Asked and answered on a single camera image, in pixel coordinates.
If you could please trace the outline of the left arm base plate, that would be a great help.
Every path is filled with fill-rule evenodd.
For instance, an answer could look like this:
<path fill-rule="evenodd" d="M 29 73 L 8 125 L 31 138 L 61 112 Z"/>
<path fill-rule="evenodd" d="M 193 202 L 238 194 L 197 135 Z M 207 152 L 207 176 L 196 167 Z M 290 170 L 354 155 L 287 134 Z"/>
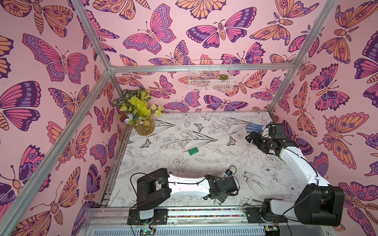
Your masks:
<path fill-rule="evenodd" d="M 166 225 L 168 219 L 168 209 L 136 210 L 129 212 L 128 225 Z"/>

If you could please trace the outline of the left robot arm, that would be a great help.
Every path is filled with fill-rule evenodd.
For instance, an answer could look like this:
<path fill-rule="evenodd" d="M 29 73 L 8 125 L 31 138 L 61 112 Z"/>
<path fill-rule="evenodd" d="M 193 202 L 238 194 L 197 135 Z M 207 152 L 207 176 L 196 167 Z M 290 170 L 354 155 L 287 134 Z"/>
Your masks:
<path fill-rule="evenodd" d="M 196 196 L 224 203 L 228 196 L 239 193 L 240 186 L 233 176 L 218 177 L 207 174 L 200 178 L 183 178 L 172 175 L 166 168 L 137 179 L 136 211 L 140 220 L 150 220 L 154 210 L 170 197 Z"/>

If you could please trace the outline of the green lego brick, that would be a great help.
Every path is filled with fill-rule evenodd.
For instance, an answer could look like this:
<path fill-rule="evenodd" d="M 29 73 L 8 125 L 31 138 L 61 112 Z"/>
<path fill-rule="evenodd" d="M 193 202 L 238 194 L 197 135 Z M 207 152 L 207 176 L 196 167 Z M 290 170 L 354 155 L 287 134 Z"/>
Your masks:
<path fill-rule="evenodd" d="M 191 148 L 191 149 L 188 150 L 188 154 L 189 154 L 190 156 L 195 155 L 195 154 L 198 153 L 198 152 L 199 152 L 199 150 L 198 150 L 197 147 L 194 147 L 194 148 Z"/>

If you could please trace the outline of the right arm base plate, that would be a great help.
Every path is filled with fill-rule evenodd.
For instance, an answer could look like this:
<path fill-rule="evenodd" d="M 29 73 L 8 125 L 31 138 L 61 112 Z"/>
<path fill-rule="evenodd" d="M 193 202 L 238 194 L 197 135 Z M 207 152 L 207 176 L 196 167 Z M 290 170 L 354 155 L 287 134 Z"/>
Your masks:
<path fill-rule="evenodd" d="M 288 219 L 283 216 L 279 215 L 270 215 L 267 214 L 265 216 L 262 215 L 262 208 L 260 207 L 252 207 L 247 206 L 243 208 L 243 212 L 245 213 L 248 223 L 267 223 L 267 224 L 274 224 L 274 223 L 287 223 Z"/>

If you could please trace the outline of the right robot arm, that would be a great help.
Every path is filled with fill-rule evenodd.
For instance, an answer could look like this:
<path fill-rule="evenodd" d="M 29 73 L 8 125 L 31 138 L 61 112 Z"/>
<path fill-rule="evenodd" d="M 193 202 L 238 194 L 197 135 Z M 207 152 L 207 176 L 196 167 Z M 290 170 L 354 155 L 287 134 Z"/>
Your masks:
<path fill-rule="evenodd" d="M 266 198 L 261 217 L 275 221 L 280 217 L 305 225 L 339 226 L 345 194 L 332 186 L 304 157 L 300 145 L 287 139 L 283 124 L 266 126 L 248 124 L 246 140 L 264 154 L 273 154 L 283 161 L 299 181 L 300 194 L 295 201 Z"/>

